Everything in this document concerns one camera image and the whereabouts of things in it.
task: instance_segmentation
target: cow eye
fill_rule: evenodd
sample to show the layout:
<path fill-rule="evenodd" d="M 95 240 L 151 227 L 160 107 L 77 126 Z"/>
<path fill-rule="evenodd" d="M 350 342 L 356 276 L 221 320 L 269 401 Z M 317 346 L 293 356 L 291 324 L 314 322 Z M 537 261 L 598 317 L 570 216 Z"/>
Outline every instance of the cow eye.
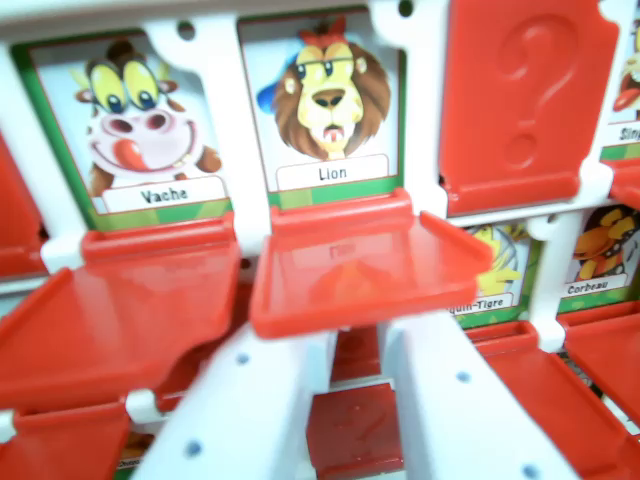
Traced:
<path fill-rule="evenodd" d="M 91 90 L 106 111 L 122 113 L 127 106 L 124 85 L 117 72 L 108 65 L 98 64 L 89 74 Z"/>
<path fill-rule="evenodd" d="M 136 107 L 149 110 L 158 103 L 158 83 L 151 70 L 138 60 L 127 62 L 123 71 L 124 84 Z"/>
<path fill-rule="evenodd" d="M 307 76 L 307 67 L 304 65 L 298 65 L 298 78 L 302 80 Z"/>

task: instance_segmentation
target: plastic peg hole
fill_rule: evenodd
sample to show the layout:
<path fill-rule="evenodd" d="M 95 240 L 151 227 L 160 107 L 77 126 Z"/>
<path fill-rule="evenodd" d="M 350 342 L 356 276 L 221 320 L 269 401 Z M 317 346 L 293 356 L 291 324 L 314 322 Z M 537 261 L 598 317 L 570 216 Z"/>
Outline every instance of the plastic peg hole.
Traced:
<path fill-rule="evenodd" d="M 236 361 L 240 365 L 244 365 L 245 363 L 249 362 L 249 355 L 247 355 L 246 353 L 239 353 Z"/>
<path fill-rule="evenodd" d="M 187 443 L 187 448 L 184 451 L 187 458 L 196 457 L 200 455 L 200 452 L 202 452 L 202 445 L 197 440 L 191 440 Z"/>
<path fill-rule="evenodd" d="M 196 36 L 196 29 L 191 22 L 182 20 L 178 22 L 178 35 L 180 35 L 181 39 L 189 42 Z"/>
<path fill-rule="evenodd" d="M 398 13 L 401 17 L 410 17 L 413 13 L 413 2 L 411 0 L 401 0 L 398 4 Z"/>
<path fill-rule="evenodd" d="M 469 383 L 471 381 L 471 375 L 467 372 L 458 372 L 456 374 L 456 378 L 462 383 Z"/>
<path fill-rule="evenodd" d="M 539 478 L 540 476 L 540 472 L 538 471 L 536 466 L 531 464 L 522 467 L 522 473 L 526 478 Z"/>

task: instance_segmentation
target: blue cap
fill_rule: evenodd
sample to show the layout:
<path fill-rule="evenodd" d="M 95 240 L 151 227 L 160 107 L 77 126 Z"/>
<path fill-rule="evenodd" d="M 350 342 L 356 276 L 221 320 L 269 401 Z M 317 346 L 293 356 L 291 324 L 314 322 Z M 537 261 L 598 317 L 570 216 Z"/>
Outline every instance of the blue cap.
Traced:
<path fill-rule="evenodd" d="M 359 40 L 360 40 L 360 36 L 359 35 L 347 34 L 345 36 L 346 36 L 347 40 L 350 41 L 350 42 L 360 43 L 359 42 Z M 298 58 L 298 54 L 300 53 L 300 51 L 304 47 L 304 42 L 302 42 L 300 39 L 296 39 L 292 46 L 295 49 L 295 53 L 293 55 L 289 56 L 289 58 L 287 59 L 287 61 L 284 64 L 284 66 L 280 69 L 280 72 L 278 72 L 278 76 L 276 77 L 274 82 L 271 83 L 270 85 L 267 85 L 262 90 L 260 90 L 258 92 L 258 96 L 256 97 L 256 100 L 258 101 L 258 106 L 260 107 L 260 110 L 262 110 L 264 113 L 267 113 L 269 115 L 273 115 L 274 113 L 276 113 L 273 110 L 273 99 L 276 96 L 276 88 L 278 86 L 278 82 L 280 81 L 280 78 L 284 74 L 285 70 L 289 67 L 289 65 L 291 65 L 293 62 L 295 62 L 296 58 Z"/>
<path fill-rule="evenodd" d="M 270 115 L 273 115 L 275 113 L 275 110 L 273 109 L 273 99 L 276 96 L 276 88 L 278 86 L 278 82 L 280 81 L 280 78 L 282 77 L 284 72 L 287 70 L 287 68 L 289 68 L 289 65 L 295 62 L 297 56 L 298 54 L 292 55 L 285 62 L 284 67 L 280 69 L 280 73 L 276 77 L 276 80 L 272 84 L 267 85 L 266 87 L 264 87 L 262 90 L 258 92 L 258 96 L 256 99 L 258 101 L 258 106 L 260 107 L 260 110 L 262 110 L 264 113 L 268 113 Z"/>

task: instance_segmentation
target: green card border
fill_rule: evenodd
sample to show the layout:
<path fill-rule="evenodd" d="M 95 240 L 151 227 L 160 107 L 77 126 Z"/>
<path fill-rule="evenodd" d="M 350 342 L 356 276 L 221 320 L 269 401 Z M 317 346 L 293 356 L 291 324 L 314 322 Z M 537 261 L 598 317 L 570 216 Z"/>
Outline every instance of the green card border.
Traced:
<path fill-rule="evenodd" d="M 123 213 L 98 214 L 84 185 L 82 176 L 69 150 L 67 142 L 57 122 L 55 113 L 49 99 L 40 82 L 40 78 L 32 61 L 30 52 L 35 48 L 64 45 L 69 43 L 82 43 L 117 36 L 144 35 L 144 30 L 139 28 L 106 31 L 88 35 L 60 37 L 36 42 L 22 43 L 11 47 L 11 55 L 18 69 L 22 83 L 27 91 L 29 99 L 38 116 L 42 129 L 49 140 L 49 144 L 56 156 L 58 165 L 71 189 L 73 197 L 80 208 L 81 214 L 91 229 L 101 231 L 121 230 L 125 228 L 144 227 L 173 223 L 179 221 L 195 220 L 201 215 L 192 215 L 192 218 L 184 218 L 185 213 L 196 213 L 199 210 L 206 211 L 211 216 L 220 216 L 231 210 L 229 198 L 208 202 L 197 202 L 189 205 L 177 205 L 156 207 L 148 210 L 138 210 Z"/>

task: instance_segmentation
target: name label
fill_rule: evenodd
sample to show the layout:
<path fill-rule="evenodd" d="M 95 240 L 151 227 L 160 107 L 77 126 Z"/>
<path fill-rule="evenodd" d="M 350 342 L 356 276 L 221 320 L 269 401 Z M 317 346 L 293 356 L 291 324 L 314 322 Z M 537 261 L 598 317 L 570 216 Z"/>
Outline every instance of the name label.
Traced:
<path fill-rule="evenodd" d="M 626 145 L 640 142 L 640 121 L 607 125 L 603 135 L 604 145 Z"/>
<path fill-rule="evenodd" d="M 217 175 L 167 183 L 113 188 L 102 194 L 109 213 L 147 210 L 226 198 L 224 184 Z"/>
<path fill-rule="evenodd" d="M 117 470 L 122 470 L 125 468 L 134 468 L 140 465 L 140 460 L 142 457 L 138 458 L 127 458 L 126 460 L 120 460 L 118 464 Z"/>
<path fill-rule="evenodd" d="M 450 308 L 449 311 L 453 315 L 468 315 L 470 313 L 488 312 L 490 310 L 499 310 L 500 308 L 507 307 L 513 307 L 512 293 L 501 293 L 500 295 L 489 295 L 488 297 L 481 297 L 471 305 L 453 307 Z"/>
<path fill-rule="evenodd" d="M 358 182 L 388 175 L 389 159 L 383 154 L 291 165 L 280 167 L 276 172 L 280 190 Z"/>
<path fill-rule="evenodd" d="M 580 282 L 567 283 L 564 288 L 563 297 L 575 297 L 587 293 L 604 292 L 614 288 L 622 288 L 627 284 L 627 274 L 612 275 L 610 277 L 593 278 Z"/>

